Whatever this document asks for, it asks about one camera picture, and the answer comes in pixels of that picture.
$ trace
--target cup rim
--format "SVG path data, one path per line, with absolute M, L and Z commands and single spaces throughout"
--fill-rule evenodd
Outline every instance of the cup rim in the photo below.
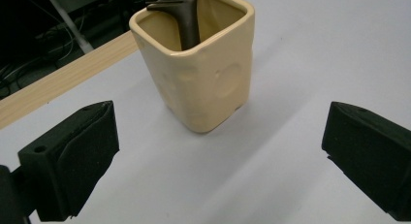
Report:
M 242 25 L 246 20 L 251 18 L 254 15 L 254 7 L 244 1 L 244 0 L 220 0 L 222 2 L 225 2 L 235 8 L 238 8 L 242 11 L 245 12 L 245 15 L 241 17 L 239 20 L 231 24 L 230 26 L 222 29 L 221 31 L 217 32 L 216 34 L 212 35 L 211 37 L 207 38 L 203 42 L 199 43 L 193 48 L 189 48 L 187 50 L 182 50 L 182 51 L 175 51 L 171 50 L 169 48 L 164 47 L 161 45 L 159 42 L 154 40 L 150 35 L 148 35 L 139 25 L 137 24 L 138 20 L 144 19 L 147 16 L 152 15 L 151 12 L 149 12 L 146 8 L 136 12 L 133 14 L 133 16 L 130 18 L 129 25 L 130 29 L 132 31 L 137 32 L 141 37 L 143 37 L 146 41 L 148 41 L 150 44 L 152 44 L 154 47 L 158 48 L 161 50 L 163 53 L 167 55 L 172 55 L 172 56 L 187 56 L 189 54 L 195 53 L 197 50 L 202 48 L 203 46 L 208 45 L 210 42 L 215 41 L 217 38 L 221 38 L 222 36 L 226 35 L 228 32 L 232 31 L 233 29 L 237 28 L 238 26 Z

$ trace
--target square cup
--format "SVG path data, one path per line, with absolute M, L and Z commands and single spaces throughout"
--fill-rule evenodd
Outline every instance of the square cup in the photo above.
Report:
M 198 0 L 201 42 L 181 50 L 174 18 L 143 9 L 130 29 L 166 105 L 190 130 L 208 132 L 248 99 L 254 8 L 243 0 Z

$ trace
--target ceramic cup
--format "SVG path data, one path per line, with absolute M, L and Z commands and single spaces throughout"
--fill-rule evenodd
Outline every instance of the ceramic cup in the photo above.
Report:
M 201 42 L 181 50 L 175 20 L 143 9 L 130 28 L 166 105 L 194 132 L 208 132 L 248 99 L 254 8 L 243 0 L 198 0 Z

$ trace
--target screw hole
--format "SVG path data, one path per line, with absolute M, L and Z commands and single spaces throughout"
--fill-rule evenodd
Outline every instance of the screw hole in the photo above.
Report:
M 36 152 L 36 153 L 41 153 L 41 152 L 44 152 L 44 151 L 46 151 L 46 147 L 44 145 L 40 145 L 40 146 L 37 146 L 36 148 L 34 148 L 34 152 Z

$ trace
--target wooden strip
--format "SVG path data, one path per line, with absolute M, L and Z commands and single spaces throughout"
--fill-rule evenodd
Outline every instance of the wooden strip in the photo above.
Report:
M 130 31 L 0 101 L 0 129 L 138 49 Z

